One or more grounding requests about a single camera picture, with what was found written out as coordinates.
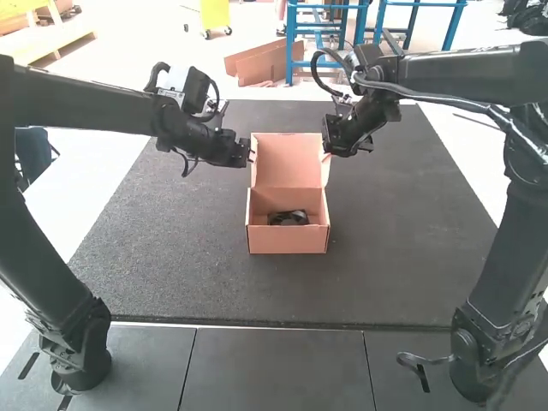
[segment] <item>yellow cart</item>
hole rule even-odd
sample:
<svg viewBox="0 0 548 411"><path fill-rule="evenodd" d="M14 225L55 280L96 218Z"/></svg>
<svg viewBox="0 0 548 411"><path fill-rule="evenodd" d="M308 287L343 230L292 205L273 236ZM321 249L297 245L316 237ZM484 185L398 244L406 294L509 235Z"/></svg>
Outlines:
<svg viewBox="0 0 548 411"><path fill-rule="evenodd" d="M201 34L204 39L211 39L211 30L215 28L224 28L227 36L232 34L230 28L229 0L199 0L198 2L189 2L185 0L181 7L200 14ZM183 26L185 32L188 32L188 24Z"/></svg>

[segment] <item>black cable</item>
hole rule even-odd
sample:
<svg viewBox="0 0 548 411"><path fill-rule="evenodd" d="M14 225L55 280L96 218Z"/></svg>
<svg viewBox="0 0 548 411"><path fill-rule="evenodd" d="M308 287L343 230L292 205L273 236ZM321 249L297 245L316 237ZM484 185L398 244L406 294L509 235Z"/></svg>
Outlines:
<svg viewBox="0 0 548 411"><path fill-rule="evenodd" d="M192 118L195 118L199 122L209 122L213 120L213 117L218 113L219 110L219 104L221 103L221 98L219 96L219 88L217 87L217 83L213 79L209 79L211 82L211 86L213 87L213 90L215 91L215 110L213 110L211 113L205 115L205 116L192 116Z"/></svg>
<svg viewBox="0 0 548 411"><path fill-rule="evenodd" d="M468 100L466 98L447 96L432 92L416 92L404 86L400 86L399 84L384 83L382 81L370 81L366 79L365 74L359 72L354 72L352 74L352 81L363 87L394 92L402 97L411 98L416 101L449 105L451 107L456 107L457 109L471 111L478 114L488 115L491 107L490 104L480 103L477 101Z"/></svg>
<svg viewBox="0 0 548 411"><path fill-rule="evenodd" d="M181 173L182 178L189 176L190 173L192 173L194 169L198 166L198 158L192 158L194 160L194 163L192 164L192 166L190 166L190 161L189 161L190 158L188 157L187 154L185 154L184 152L180 152L174 147L171 147L171 151L179 154L182 157L183 161L185 162L185 168L182 169L182 173Z"/></svg>
<svg viewBox="0 0 548 411"><path fill-rule="evenodd" d="M338 90L334 90L331 87L327 86L320 78L318 74L318 60L320 57L322 57L324 54L327 54L328 56L332 57L337 63L341 64L342 69L344 70L344 73L348 77L348 81L351 79L352 75L352 67L344 61L342 57L338 55L338 53L332 49L323 48L318 49L314 52L312 59L310 60L310 71L312 73L312 77L314 78L314 81L316 84L322 89L326 90L329 94L336 96L336 97L342 97L344 96L344 93L339 92Z"/></svg>
<svg viewBox="0 0 548 411"><path fill-rule="evenodd" d="M310 59L310 72L312 73L312 78L314 81L316 81L316 84L321 88L322 90L326 90L329 94L335 96L335 97L342 97L343 93L339 92L338 90L333 90L331 87L327 86L318 75L318 66L316 65L318 62L318 59L322 57L325 53L322 50L318 50L314 52L312 58Z"/></svg>
<svg viewBox="0 0 548 411"><path fill-rule="evenodd" d="M515 136L517 141L520 142L521 148L528 152L534 161L537 161L542 166L548 165L548 149L546 148L546 143L532 133L525 124L519 122L510 113L507 113L495 104L480 103L468 100L467 98L459 98L445 94L416 92L393 83L366 80L365 74L359 72L353 72L352 80L356 84L366 88L394 92L401 97L411 98L416 101L443 104L473 113L485 114L491 118L503 132Z"/></svg>

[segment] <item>person's leg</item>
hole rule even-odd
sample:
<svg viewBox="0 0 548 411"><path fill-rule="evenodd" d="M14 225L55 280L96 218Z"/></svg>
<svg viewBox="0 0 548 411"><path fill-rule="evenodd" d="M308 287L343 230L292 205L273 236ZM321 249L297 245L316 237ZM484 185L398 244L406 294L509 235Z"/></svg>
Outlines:
<svg viewBox="0 0 548 411"><path fill-rule="evenodd" d="M276 17L277 17L276 34L278 36L285 36L285 33L286 33L285 10L288 7L288 2L287 0L276 0L274 4L276 8Z"/></svg>

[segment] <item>robotic arm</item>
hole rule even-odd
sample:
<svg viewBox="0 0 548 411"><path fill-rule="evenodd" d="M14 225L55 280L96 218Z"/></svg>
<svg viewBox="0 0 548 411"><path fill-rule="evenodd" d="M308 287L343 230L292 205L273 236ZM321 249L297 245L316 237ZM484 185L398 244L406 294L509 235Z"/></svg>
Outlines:
<svg viewBox="0 0 548 411"><path fill-rule="evenodd" d="M162 86L160 71L168 72ZM215 101L207 96L210 85ZM179 152L185 158L183 176L199 160L245 167L250 141L222 128L227 103L219 100L215 82L193 67L181 71L159 63L146 90L137 92L16 66L11 57L0 56L0 87L0 283L27 306L27 320L51 358L53 388L63 394L90 390L110 370L110 312L64 264L25 207L13 182L14 127L155 136L158 150L185 152Z"/></svg>
<svg viewBox="0 0 548 411"><path fill-rule="evenodd" d="M456 389L472 402L499 405L517 373L548 343L543 294L548 287L548 39L469 51L384 57L359 45L342 60L354 106L337 91L337 115L326 115L324 148L340 157L372 151L372 133L401 116L398 100L446 104L488 115L505 133L508 202L472 293L452 319L451 354L397 360L420 377L424 365L450 363ZM498 105L510 107L510 111Z"/></svg>

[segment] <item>blue metal rack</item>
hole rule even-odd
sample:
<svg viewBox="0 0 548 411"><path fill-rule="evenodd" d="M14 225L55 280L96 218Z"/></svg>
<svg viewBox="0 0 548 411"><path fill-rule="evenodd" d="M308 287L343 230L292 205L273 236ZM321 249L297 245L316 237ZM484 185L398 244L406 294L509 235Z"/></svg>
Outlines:
<svg viewBox="0 0 548 411"><path fill-rule="evenodd" d="M344 39L346 37L346 23L348 18L349 9L365 10L365 13L361 13L361 20L356 22L356 31L358 27L363 27L365 30L367 8L369 7L369 0L360 0L356 5L349 5L349 0L344 0L343 4L298 4L297 0L288 0L288 27L287 27L287 64L285 80L292 86L293 85L293 69L295 67L309 67L309 61L294 61L291 56L292 44L295 41L297 34L313 34L316 38L316 46L321 49L324 47L323 35L324 34L336 34L339 38L339 50L344 48ZM314 23L298 22L297 21L297 9L312 9L314 16ZM340 23L333 20L322 22L319 19L319 9L342 9L342 19ZM337 62L327 62L325 57L321 57L318 60L318 67L340 67Z"/></svg>
<svg viewBox="0 0 548 411"><path fill-rule="evenodd" d="M320 49L324 47L323 35L324 34L336 34L339 38L339 50L344 47L344 40L346 36L346 25L348 19L348 10L357 9L356 16L356 29L354 32L354 45L358 45L364 42L366 33L373 33L373 43L378 45L381 40L381 36L390 39L389 45L394 50L394 39L390 36L391 33L403 33L406 35L403 43L403 49L407 50L411 43L413 36L414 24L417 19L417 13L419 7L452 7L454 8L453 15L451 16L450 24L445 34L444 44L442 50L450 50L455 37L456 29L458 28L459 21L461 19L462 11L464 7L468 5L467 0L456 0L455 3L421 3L420 0L411 1L394 1L394 0L380 0L378 7L377 21L375 27L366 27L367 11L369 8L369 0L359 0L356 5L349 5L349 0L344 0L343 4L298 4L297 0L288 0L288 25L287 25L287 64L285 80L292 86L293 85L293 69L295 67L309 67L309 61L294 61L292 58L292 44L295 42L297 34L314 34L316 38L316 46ZM386 14L387 6L407 6L412 7L411 16L409 18L408 26L405 28L384 28L384 16ZM314 16L314 23L298 22L297 21L297 9L311 9ZM331 13L330 21L322 22L319 19L318 9L342 9L342 19L340 23L334 22ZM337 68L340 67L337 62L327 62L325 56L322 56L318 60L318 67Z"/></svg>
<svg viewBox="0 0 548 411"><path fill-rule="evenodd" d="M453 15L447 28L447 33L445 34L444 44L442 45L442 51L447 51L451 49L453 44L453 38L455 37L456 29L459 26L459 21L461 19L462 11L466 6L468 6L467 0L456 0L455 3L421 3L420 0L413 0L413 2L401 2L401 1L392 1L392 0L380 0L380 5L378 6L377 22L374 29L366 29L367 32L373 32L373 43L375 45L380 43L380 38L383 33L383 24L384 16L386 14L387 6L404 6L412 7L411 16L409 17L409 23L406 28L389 28L388 31L391 33L403 33L406 35L405 41L403 42L403 49L407 50L409 44L411 43L411 37L413 36L414 23L417 20L417 13L419 12L419 7L452 7Z"/></svg>

